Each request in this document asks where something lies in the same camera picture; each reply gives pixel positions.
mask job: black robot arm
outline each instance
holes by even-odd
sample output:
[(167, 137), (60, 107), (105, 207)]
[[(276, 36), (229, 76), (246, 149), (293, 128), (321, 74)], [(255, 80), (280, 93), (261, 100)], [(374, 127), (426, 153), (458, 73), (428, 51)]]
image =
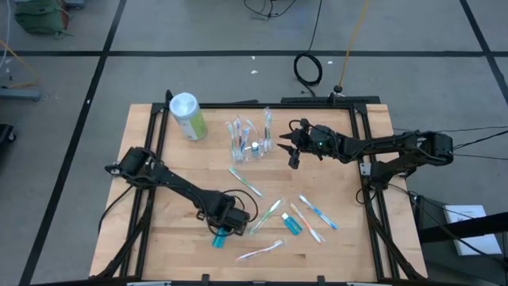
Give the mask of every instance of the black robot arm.
[[(291, 123), (301, 128), (293, 129)], [(453, 162), (451, 137), (436, 132), (410, 131), (400, 135), (360, 140), (335, 132), (327, 126), (313, 126), (305, 118), (290, 122), (291, 133), (280, 135), (296, 147), (278, 144), (291, 155), (289, 165), (296, 169), (300, 153), (311, 153), (319, 160), (332, 157), (347, 164), (366, 155), (398, 152), (399, 158), (389, 162), (362, 164), (362, 176), (369, 176), (372, 187), (387, 188), (390, 179), (399, 173), (407, 176), (423, 164), (442, 166)]]
[(152, 151), (130, 148), (119, 164), (106, 166), (106, 171), (121, 176), (134, 187), (168, 187), (189, 199), (198, 213), (196, 218), (206, 219), (214, 228), (242, 235), (250, 214), (235, 207), (235, 197), (220, 191), (203, 190), (170, 171)]

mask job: toothbrush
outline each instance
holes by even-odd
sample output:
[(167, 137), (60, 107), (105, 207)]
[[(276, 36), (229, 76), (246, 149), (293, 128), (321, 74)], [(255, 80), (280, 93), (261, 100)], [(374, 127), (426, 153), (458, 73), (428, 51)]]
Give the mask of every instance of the toothbrush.
[(236, 155), (236, 150), (235, 150), (235, 134), (234, 134), (233, 125), (231, 124), (231, 122), (228, 122), (228, 130), (229, 130), (229, 133), (231, 134), (231, 153), (233, 155), (233, 160), (236, 161), (237, 155)]
[(261, 192), (258, 191), (254, 186), (252, 186), (246, 179), (240, 177), (240, 175), (238, 175), (238, 173), (237, 173), (237, 170), (235, 170), (233, 167), (229, 167), (229, 172), (231, 172), (233, 174), (233, 176), (235, 176), (237, 179), (239, 179), (240, 182), (244, 183), (245, 186), (247, 186), (249, 189), (254, 191), (256, 193), (256, 195), (258, 195), (260, 197), (263, 196), (261, 194)]
[(335, 223), (333, 223), (329, 218), (327, 218), (326, 215), (323, 214), (319, 209), (317, 209), (315, 206), (310, 204), (309, 201), (303, 195), (300, 195), (300, 199), (304, 203), (306, 203), (310, 207), (310, 209), (312, 211), (314, 211), (316, 213), (316, 215), (318, 215), (322, 220), (324, 220), (329, 226), (331, 226), (334, 230), (337, 229), (337, 226), (335, 225)]
[(240, 152), (243, 154), (245, 150), (245, 144), (248, 140), (248, 128), (245, 128), (244, 130), (244, 140), (241, 142)]
[(270, 246), (270, 247), (267, 247), (265, 249), (260, 249), (260, 250), (257, 250), (257, 251), (251, 252), (251, 253), (244, 254), (244, 255), (238, 257), (235, 261), (236, 262), (238, 262), (238, 261), (244, 261), (246, 259), (249, 259), (250, 257), (253, 257), (256, 254), (266, 253), (266, 252), (268, 252), (270, 250), (276, 249), (277, 247), (279, 247), (281, 245), (284, 245), (284, 242), (282, 240), (278, 240), (278, 241), (274, 242), (274, 244), (272, 246)]
[(258, 221), (258, 223), (253, 227), (251, 228), (250, 230), (250, 234), (254, 234), (261, 226), (261, 224), (263, 222), (265, 222), (267, 220), (267, 218), (270, 217), (271, 213), (273, 213), (277, 207), (279, 207), (279, 204), (282, 202), (283, 200), (282, 199), (278, 199), (274, 204), (273, 206), (270, 207), (270, 210), (268, 210), (265, 214), (263, 214), (263, 217)]
[(296, 208), (296, 206), (294, 204), (291, 204), (290, 207), (291, 207), (291, 210), (296, 212), (298, 214), (298, 216), (302, 219), (303, 224), (305, 224), (305, 226), (307, 226), (307, 229), (309, 230), (309, 232), (312, 235), (312, 237), (316, 240), (316, 242), (321, 244), (322, 243), (322, 241), (321, 241), (321, 235), (318, 234), (316, 232), (316, 230), (314, 230), (312, 228), (312, 226), (310, 226), (310, 224), (307, 222), (307, 220), (303, 217), (303, 214)]

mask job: black metal frame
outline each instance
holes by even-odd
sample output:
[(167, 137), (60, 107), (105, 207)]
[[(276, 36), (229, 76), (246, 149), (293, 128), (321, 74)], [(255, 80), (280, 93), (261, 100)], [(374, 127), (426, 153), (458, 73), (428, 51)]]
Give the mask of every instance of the black metal frame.
[[(297, 99), (283, 99), (281, 100), (281, 103), (275, 103), (275, 104), (267, 104), (267, 103), (203, 103), (200, 105), (202, 109), (263, 109), (266, 106), (269, 106), (272, 109), (340, 109), (340, 110), (347, 110), (349, 112), (349, 117), (351, 118), (351, 124), (352, 124), (352, 132), (353, 137), (360, 138), (360, 131), (358, 129), (358, 122), (356, 120), (356, 112), (361, 114), (362, 122), (364, 125), (364, 133), (366, 139), (371, 138), (371, 130), (370, 130), (370, 124), (368, 121), (368, 115), (367, 115), (367, 108), (366, 104), (378, 104), (380, 103), (379, 98), (376, 96), (369, 96), (369, 97), (349, 97), (345, 99), (337, 99), (333, 102), (330, 102), (327, 98), (317, 98), (317, 99), (307, 99), (302, 100), (302, 98)], [(145, 148), (150, 148), (152, 145), (152, 139), (153, 139), (153, 133), (155, 130), (155, 122), (156, 122), (156, 116), (157, 114), (164, 109), (164, 107), (167, 106), (164, 103), (153, 103), (152, 104), (152, 110), (150, 113), (150, 120), (148, 123), (148, 132), (146, 135), (146, 140), (144, 143)], [(160, 156), (162, 153), (162, 145), (164, 145), (164, 135), (165, 132), (163, 130), (166, 129), (167, 124), (167, 113), (163, 113), (163, 120), (161, 122), (161, 132), (160, 137), (157, 144), (157, 150), (156, 154)], [(375, 156), (370, 156), (370, 160), (373, 162), (375, 161)], [(360, 177), (360, 182), (362, 183), (362, 187), (364, 188), (364, 199), (366, 201), (369, 198), (369, 191), (367, 190), (367, 181)], [(381, 217), (381, 221), (383, 223), (384, 230), (390, 235), (390, 225), (388, 222), (388, 215), (387, 215), (387, 209), (386, 204), (384, 202), (383, 193), (380, 191), (378, 194), (378, 207), (379, 207), (379, 214)], [(137, 223), (137, 218), (140, 210), (141, 200), (142, 200), (143, 194), (142, 190), (136, 190), (134, 203), (133, 203), (133, 209), (131, 212), (131, 218), (129, 221), (129, 230), (127, 233), (127, 236), (132, 234), (134, 231), (134, 227)], [(153, 208), (153, 202), (155, 199), (155, 189), (149, 190), (148, 193), (148, 199), (147, 199), (147, 208), (149, 209), (148, 213), (148, 221), (151, 220), (152, 217), (152, 208)], [(372, 208), (372, 205), (367, 204), (366, 208), (371, 208), (371, 211), (374, 211)], [(385, 278), (383, 274), (383, 265), (381, 262), (381, 253), (379, 250), (379, 240), (377, 238), (377, 234), (375, 230), (372, 228), (371, 225), (368, 225), (369, 228), (369, 234), (371, 237), (371, 247), (372, 247), (372, 255), (375, 262), (375, 271), (376, 271), (376, 277), (377, 280), (382, 280)], [(146, 249), (148, 246), (148, 234), (149, 234), (150, 225), (149, 223), (143, 230), (143, 233), (141, 235), (141, 241), (140, 241), (140, 250), (138, 252), (137, 256), (137, 265), (136, 270), (134, 273), (135, 277), (142, 277), (143, 274), (143, 268), (144, 268), (144, 257), (146, 254)], [(398, 279), (398, 266), (393, 258), (393, 255), (391, 253), (388, 253), (389, 261), (390, 261), (390, 267), (391, 267), (391, 277)], [(125, 257), (125, 259), (122, 262), (121, 265), (121, 271), (120, 271), (120, 277), (127, 276), (128, 268), (130, 263), (130, 252)]]

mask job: black cable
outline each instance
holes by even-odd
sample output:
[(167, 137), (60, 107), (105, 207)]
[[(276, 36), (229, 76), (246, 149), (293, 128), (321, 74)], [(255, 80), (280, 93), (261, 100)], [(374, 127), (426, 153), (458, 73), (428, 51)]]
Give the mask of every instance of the black cable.
[(106, 217), (106, 215), (110, 212), (111, 208), (117, 204), (121, 198), (123, 198), (125, 195), (127, 195), (127, 193), (130, 191), (130, 189), (132, 189), (134, 186), (133, 185), (130, 185), (124, 192), (121, 193), (121, 195), (119, 195), (107, 208), (106, 210), (102, 213), (102, 216), (101, 216), (101, 219), (99, 219), (98, 221), (98, 233), (101, 232), (101, 226), (102, 226), (102, 221), (104, 220), (104, 218)]
[(364, 204), (372, 202), (375, 199), (375, 197), (378, 195), (378, 191), (374, 190), (374, 195), (366, 203), (365, 202), (360, 202), (360, 200), (358, 199), (358, 194), (362, 190), (363, 190), (363, 188), (361, 187), (358, 191), (356, 191), (356, 195), (355, 195), (356, 202), (359, 203), (360, 205), (364, 205)]
[(254, 203), (254, 207), (256, 208), (256, 214), (254, 214), (254, 217), (248, 221), (248, 222), (254, 222), (257, 218), (257, 215), (259, 214), (259, 208), (257, 206), (256, 200), (249, 193), (247, 193), (244, 190), (233, 189), (233, 190), (223, 191), (222, 194), (226, 194), (226, 193), (234, 192), (234, 191), (246, 194), (251, 199), (251, 201)]
[[(485, 129), (505, 129), (505, 128), (508, 128), (508, 126), (487, 126), (487, 127), (476, 127), (476, 128), (466, 128), (466, 129), (443, 129), (443, 130), (438, 130), (436, 132), (453, 133), (453, 132), (475, 131), (475, 130), (485, 130)], [(411, 129), (405, 129), (405, 128), (393, 128), (393, 130), (411, 131)]]
[(461, 243), (463, 243), (464, 245), (466, 245), (467, 247), (469, 247), (470, 249), (474, 250), (475, 252), (477, 252), (478, 254), (482, 255), (483, 257), (485, 258), (488, 258), (488, 259), (491, 259), (492, 261), (495, 261), (497, 263), (499, 263), (503, 268), (506, 268), (508, 267), (508, 263), (506, 263), (505, 261), (500, 261), (499, 259), (496, 259), (496, 258), (493, 258), (493, 257), (490, 257), (488, 254), (484, 253), (483, 251), (475, 248), (473, 245), (467, 243), (464, 239), (462, 238), (459, 238), (457, 237), (455, 234), (453, 234), (451, 231), (449, 231), (446, 227), (444, 227), (441, 223), (439, 223), (431, 214), (429, 214), (428, 211), (426, 211), (424, 208), (421, 208), (418, 203), (414, 200), (414, 198), (411, 196), (411, 192), (410, 191), (407, 191), (406, 189), (402, 188), (402, 187), (399, 187), (399, 186), (396, 186), (394, 184), (390, 184), (388, 183), (390, 186), (392, 187), (396, 187), (398, 190), (401, 190), (401, 191), (404, 191), (410, 198), (410, 200), (413, 202), (414, 206), (417, 207), (420, 211), (423, 211), (430, 219), (432, 219), (436, 224), (437, 226), (439, 226), (439, 228), (441, 230), (443, 230), (443, 232), (445, 232), (450, 238), (452, 239), (455, 239)]
[(233, 197), (237, 198), (238, 201), (241, 203), (241, 210), (245, 211), (245, 204), (244, 201), (240, 199), (238, 195), (233, 195)]
[[(188, 193), (192, 194), (196, 199), (198, 199), (198, 201), (199, 201), (199, 207), (201, 208), (201, 211), (205, 215), (205, 218), (207, 218), (206, 219), (206, 225), (208, 226), (208, 230), (210, 230), (210, 232), (213, 235), (218, 236), (218, 237), (227, 237), (227, 236), (230, 236), (230, 235), (234, 234), (233, 231), (230, 231), (227, 234), (218, 234), (217, 231), (213, 230), (213, 228), (212, 228), (212, 226), (210, 224), (210, 221), (208, 219), (208, 210), (205, 208), (205, 203), (203, 202), (202, 198), (198, 194), (196, 194), (194, 191), (192, 191), (190, 188), (180, 187), (180, 186), (175, 186), (175, 185), (170, 185), (170, 184), (138, 184), (137, 186), (140, 187), (140, 188), (168, 187), (168, 188), (176, 188), (176, 189), (180, 189), (180, 190), (183, 190), (183, 191), (187, 191)], [(257, 216), (259, 214), (259, 209), (258, 209), (258, 205), (257, 205), (256, 201), (254, 200), (254, 198), (249, 193), (247, 193), (246, 191), (243, 191), (243, 190), (228, 190), (228, 191), (223, 191), (222, 193), (225, 194), (225, 193), (233, 192), (233, 191), (238, 191), (238, 192), (242, 192), (242, 193), (246, 194), (252, 200), (252, 202), (254, 203), (254, 206), (256, 207), (256, 214), (254, 215), (254, 218), (251, 218), (251, 220), (248, 221), (248, 222), (253, 222), (257, 218)], [(238, 198), (238, 199), (240, 200), (243, 208), (245, 209), (244, 202), (240, 198)]]
[(270, 1), (270, 12), (268, 12), (268, 14), (271, 14), (271, 12), (273, 11), (273, 1), (272, 0), (263, 0), (263, 8), (261, 8), (261, 10), (259, 12), (254, 11), (254, 13), (251, 13), (251, 19), (261, 20), (261, 21), (268, 21), (270, 19), (265, 14), (263, 14), (264, 8), (266, 8), (266, 6), (267, 6), (267, 1)]
[(484, 137), (484, 138), (480, 138), (480, 139), (477, 139), (477, 140), (474, 140), (474, 141), (471, 141), (471, 142), (468, 142), (468, 143), (458, 144), (458, 145), (454, 146), (453, 149), (454, 150), (461, 149), (463, 147), (466, 147), (466, 146), (469, 146), (469, 145), (473, 145), (473, 144), (476, 144), (476, 143), (479, 143), (481, 141), (485, 141), (485, 140), (488, 140), (488, 139), (491, 139), (491, 138), (494, 138), (494, 137), (497, 137), (497, 136), (501, 136), (501, 135), (506, 134), (506, 133), (508, 133), (508, 130), (505, 130), (505, 131), (502, 131), (502, 132), (499, 132), (499, 133), (496, 133), (494, 135), (490, 135), (490, 136), (487, 136), (487, 137)]
[[(270, 19), (270, 18), (275, 18), (275, 17), (280, 17), (282, 15), (284, 15), (292, 6), (293, 4), (296, 2), (296, 0), (293, 0), (291, 2), (290, 5), (288, 5), (286, 7), (286, 9), (282, 12), (282, 13), (273, 13), (273, 1), (274, 0), (269, 0), (270, 1), (270, 11), (268, 12), (268, 14), (263, 14), (263, 11), (264, 11), (264, 8), (266, 6), (266, 0), (264, 1), (264, 4), (263, 4), (263, 9), (261, 9), (261, 11), (256, 11), (254, 10), (252, 7), (250, 7), (249, 5), (247, 5), (247, 0), (244, 0), (244, 6), (247, 7), (247, 9), (251, 10), (254, 14), (257, 14), (257, 15), (260, 15), (260, 16), (263, 16), (266, 18), (266, 20)], [(251, 14), (251, 18), (252, 19), (256, 19), (256, 20), (265, 20), (265, 19), (261, 19), (261, 18), (255, 18), (255, 17), (252, 17), (252, 14)]]
[[(322, 67), (321, 63), (319, 62), (318, 58), (316, 58), (315, 56), (312, 56), (310, 54), (310, 50), (312, 49), (312, 44), (314, 43), (314, 38), (316, 37), (316, 30), (318, 28), (318, 22), (319, 22), (319, 16), (321, 14), (321, 4), (322, 3), (323, 3), (323, 0), (319, 0), (319, 8), (317, 9), (316, 23), (314, 24), (314, 31), (312, 32), (312, 40), (310, 41), (309, 48), (307, 49), (306, 52), (302, 52), (302, 53), (298, 54), (294, 58), (294, 62), (293, 62), (293, 72), (294, 72), (294, 75), (296, 75), (296, 79), (307, 90), (309, 90), (309, 92), (312, 95), (312, 97), (316, 97), (316, 93), (312, 89), (310, 89), (310, 87), (316, 87), (321, 82), (321, 80), (323, 79), (323, 67)], [(308, 81), (308, 80), (303, 79), (300, 76), (300, 73), (298, 72), (298, 61), (302, 57), (308, 58), (309, 60), (311, 60), (316, 65), (316, 68), (317, 68), (317, 78), (315, 80)]]
[(455, 154), (455, 153), (453, 153), (453, 156), (474, 157), (474, 158), (483, 158), (483, 159), (492, 159), (492, 160), (508, 160), (508, 158), (480, 156), (480, 155), (471, 155), (471, 154)]
[(436, 132), (464, 132), (464, 131), (474, 131), (474, 130), (505, 129), (505, 128), (508, 128), (508, 126), (487, 126), (487, 127), (467, 128), (467, 129), (438, 130)]

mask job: white lid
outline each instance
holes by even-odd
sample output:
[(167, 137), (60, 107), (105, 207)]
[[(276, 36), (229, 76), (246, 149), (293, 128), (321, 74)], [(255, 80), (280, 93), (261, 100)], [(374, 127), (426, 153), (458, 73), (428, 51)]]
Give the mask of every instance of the white lid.
[(169, 102), (169, 109), (176, 117), (185, 117), (193, 113), (197, 105), (198, 100), (192, 94), (183, 92)]

